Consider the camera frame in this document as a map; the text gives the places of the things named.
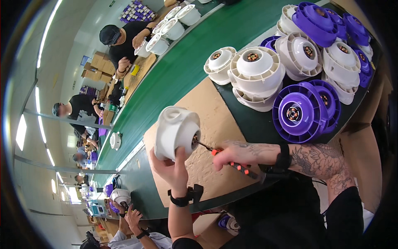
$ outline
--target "black t-shirt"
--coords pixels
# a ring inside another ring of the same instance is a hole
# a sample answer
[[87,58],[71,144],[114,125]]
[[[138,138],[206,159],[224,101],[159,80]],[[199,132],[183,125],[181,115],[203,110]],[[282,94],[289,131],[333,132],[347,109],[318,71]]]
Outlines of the black t-shirt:
[[144,28],[146,28],[150,23],[151,22],[134,21],[123,26],[123,29],[126,31],[126,41],[123,44],[111,46],[109,49],[109,57],[115,66],[115,69],[119,67],[118,62],[123,57],[127,57],[130,60],[130,63],[134,63],[137,55],[134,55],[133,38],[144,30]]
[[[242,219],[243,224],[247,220],[253,220],[253,224],[241,225],[239,235],[221,248],[355,247],[363,232],[362,205],[357,188],[346,189],[330,204],[326,213],[327,229],[318,212],[319,197],[316,200],[312,193],[302,194],[302,190],[298,187],[298,191],[290,191],[286,196],[280,196],[283,191],[276,191],[272,198],[279,198],[277,202],[270,202],[270,198],[264,195],[263,198],[249,200],[249,206],[254,204],[260,208],[254,212],[249,210],[244,214],[245,217],[237,216],[238,213],[234,215],[239,224],[238,218]],[[198,242],[188,238],[173,243],[173,249],[182,248],[202,249]]]
[[[79,94],[70,98],[69,102],[72,105],[72,113],[68,118],[78,121],[89,122],[97,124],[99,117],[94,110],[92,104],[93,99],[96,99],[92,95]],[[70,124],[78,134],[82,135],[86,128],[82,125]]]

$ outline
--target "purple component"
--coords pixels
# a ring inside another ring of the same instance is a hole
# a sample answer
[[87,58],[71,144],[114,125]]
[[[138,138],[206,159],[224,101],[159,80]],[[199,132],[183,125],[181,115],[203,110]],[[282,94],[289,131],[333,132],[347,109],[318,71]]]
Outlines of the purple component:
[[337,37],[341,38],[343,40],[347,40],[347,25],[345,21],[333,10],[331,9],[326,9],[325,10],[328,12],[330,17],[336,22],[337,24]]
[[369,45],[369,33],[355,16],[344,13],[343,19],[347,24],[347,33],[359,45]]
[[337,122],[341,113],[341,104],[336,90],[323,80],[311,80],[309,82],[318,91],[328,113],[329,123],[325,127],[323,133],[330,133],[337,126]]
[[260,47],[267,47],[269,49],[272,49],[276,52],[275,50],[275,41],[279,38],[280,36],[271,36],[265,39],[263,42],[261,42]]
[[368,87],[369,81],[372,77],[373,68],[371,66],[370,61],[368,60],[368,57],[365,55],[365,53],[362,50],[360,50],[356,46],[351,46],[351,48],[358,55],[359,61],[361,62],[361,72],[359,73],[359,85],[363,88],[366,88]]
[[292,20],[319,46],[330,47],[336,40],[338,32],[336,22],[324,8],[318,5],[301,2]]
[[328,126],[328,113],[318,92],[308,82],[281,90],[274,101],[272,119],[281,137],[291,143],[305,143]]

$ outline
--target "green conveyor belt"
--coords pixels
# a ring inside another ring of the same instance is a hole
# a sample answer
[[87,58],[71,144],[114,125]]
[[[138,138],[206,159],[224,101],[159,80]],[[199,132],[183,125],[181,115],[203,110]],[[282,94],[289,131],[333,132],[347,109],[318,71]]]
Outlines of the green conveyor belt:
[[[166,106],[175,104],[205,77],[203,65],[215,50],[240,50],[273,27],[287,4],[299,0],[242,0],[219,9],[191,30],[153,68],[130,98],[114,125],[123,134],[118,151],[103,145],[97,169],[116,169]],[[108,175],[95,175],[104,184]]]

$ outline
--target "white shirt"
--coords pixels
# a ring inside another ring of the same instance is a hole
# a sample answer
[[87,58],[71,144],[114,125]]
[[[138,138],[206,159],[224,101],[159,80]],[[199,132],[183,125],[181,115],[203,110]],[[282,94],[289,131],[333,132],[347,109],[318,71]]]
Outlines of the white shirt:
[[[161,233],[150,233],[150,236],[155,238],[152,241],[158,246],[159,249],[172,249],[172,239],[164,236]],[[108,243],[108,247],[111,249],[144,249],[139,239],[131,238],[126,239],[127,236],[120,230],[117,231],[115,236]]]

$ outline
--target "tattooed arm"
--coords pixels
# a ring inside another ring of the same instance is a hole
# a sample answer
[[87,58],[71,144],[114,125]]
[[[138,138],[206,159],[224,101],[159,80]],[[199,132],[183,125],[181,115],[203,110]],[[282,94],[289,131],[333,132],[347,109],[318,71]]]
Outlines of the tattooed arm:
[[[242,143],[228,141],[221,145],[224,149],[213,158],[216,170],[221,170],[228,162],[244,164],[275,164],[281,152],[279,145],[264,143]],[[355,186],[354,178],[347,167],[343,155],[326,144],[290,144],[292,164],[289,169],[301,174],[326,180],[329,203],[345,189]]]

